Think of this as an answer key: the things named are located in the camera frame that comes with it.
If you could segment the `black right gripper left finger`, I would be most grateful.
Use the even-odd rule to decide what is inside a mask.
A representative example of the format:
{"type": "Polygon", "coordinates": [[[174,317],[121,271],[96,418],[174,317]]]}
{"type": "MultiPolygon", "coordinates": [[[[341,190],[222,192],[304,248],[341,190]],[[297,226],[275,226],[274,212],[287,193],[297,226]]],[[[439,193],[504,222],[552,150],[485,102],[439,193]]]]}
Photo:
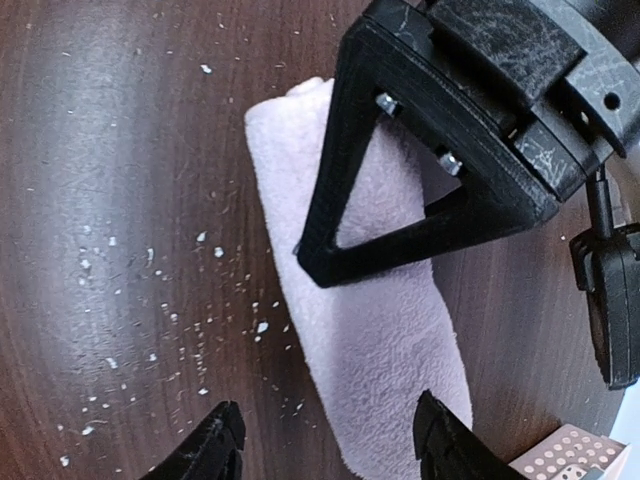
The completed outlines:
{"type": "Polygon", "coordinates": [[[235,401],[219,403],[141,480],[240,480],[245,423],[235,401]]]}

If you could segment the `large pink towel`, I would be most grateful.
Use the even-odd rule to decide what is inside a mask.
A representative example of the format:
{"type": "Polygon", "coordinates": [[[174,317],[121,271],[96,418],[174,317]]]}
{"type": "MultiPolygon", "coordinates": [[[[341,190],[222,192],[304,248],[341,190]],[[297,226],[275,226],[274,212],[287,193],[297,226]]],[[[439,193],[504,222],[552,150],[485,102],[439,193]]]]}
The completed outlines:
{"type": "Polygon", "coordinates": [[[318,173],[333,90],[313,77],[249,109],[249,152],[276,269],[346,466],[364,479],[416,479],[413,417],[431,391],[473,422],[464,364],[429,261],[322,289],[294,250],[318,173]]]}

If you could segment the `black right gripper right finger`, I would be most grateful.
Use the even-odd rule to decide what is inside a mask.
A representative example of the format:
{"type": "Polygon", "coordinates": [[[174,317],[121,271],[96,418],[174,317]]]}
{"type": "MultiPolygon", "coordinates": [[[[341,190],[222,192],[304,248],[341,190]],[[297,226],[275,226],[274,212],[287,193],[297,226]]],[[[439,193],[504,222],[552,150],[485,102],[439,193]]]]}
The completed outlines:
{"type": "Polygon", "coordinates": [[[417,403],[413,443],[422,480],[525,479],[496,457],[430,390],[417,403]]]}

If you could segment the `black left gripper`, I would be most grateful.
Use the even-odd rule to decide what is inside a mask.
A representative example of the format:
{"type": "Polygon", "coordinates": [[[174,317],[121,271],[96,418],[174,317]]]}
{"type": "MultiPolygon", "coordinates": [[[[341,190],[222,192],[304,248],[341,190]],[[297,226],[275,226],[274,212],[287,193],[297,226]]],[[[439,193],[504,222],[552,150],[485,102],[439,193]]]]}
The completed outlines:
{"type": "Polygon", "coordinates": [[[639,73],[584,1],[378,1],[342,40],[297,250],[345,285],[529,230],[639,138],[639,73]]]}

